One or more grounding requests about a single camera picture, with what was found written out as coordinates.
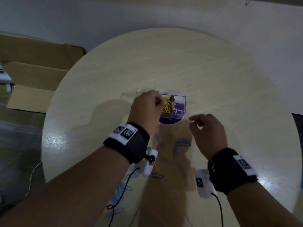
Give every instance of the white wall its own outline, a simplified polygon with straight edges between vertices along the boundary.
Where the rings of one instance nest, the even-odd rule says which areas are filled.
[[[303,8],[245,0],[0,0],[0,31],[85,47],[150,27],[183,27],[248,51],[303,114]]]

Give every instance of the black wristband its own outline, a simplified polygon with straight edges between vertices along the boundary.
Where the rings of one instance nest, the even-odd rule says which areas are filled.
[[[215,190],[225,195],[245,183],[257,181],[255,170],[231,148],[219,151],[207,166]]]
[[[130,164],[139,163],[146,154],[149,134],[135,123],[120,124],[103,144],[122,154]]]

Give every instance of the white sensor device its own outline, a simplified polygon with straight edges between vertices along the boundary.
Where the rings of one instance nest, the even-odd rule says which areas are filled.
[[[214,189],[214,185],[209,179],[208,169],[197,170],[194,174],[195,182],[198,194],[201,198],[209,199],[212,198],[213,194],[217,195],[217,191]]]
[[[150,147],[147,147],[146,154],[149,156],[153,155],[154,161],[150,163],[146,158],[143,158],[139,163],[135,165],[135,168],[140,167],[140,169],[138,169],[138,172],[143,173],[143,175],[145,176],[149,176],[152,173],[154,163],[158,156],[158,151]]]

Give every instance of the cardboard box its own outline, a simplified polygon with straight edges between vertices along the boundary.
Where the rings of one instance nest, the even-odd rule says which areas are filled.
[[[15,83],[7,107],[46,113],[59,83],[83,56],[80,47],[0,35],[0,63]]]

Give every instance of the round table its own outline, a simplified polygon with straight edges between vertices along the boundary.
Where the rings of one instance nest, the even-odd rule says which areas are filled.
[[[120,35],[71,68],[45,118],[46,181],[99,148],[108,133],[127,120],[139,87],[185,94],[186,118],[214,114],[225,126],[229,146],[256,169],[259,182],[293,211],[301,177],[300,144],[292,115],[285,111],[271,80],[243,50],[176,28]],[[195,145],[186,118],[159,127],[164,147],[151,137],[149,145],[159,151],[154,172],[165,177],[131,179],[112,226],[220,226],[217,200],[199,198],[195,188],[193,172],[206,168],[207,160]],[[180,147],[174,156],[179,138],[192,140],[192,145]],[[218,193],[218,197],[225,226],[237,226],[226,196]],[[108,216],[105,211],[97,226],[107,226]]]

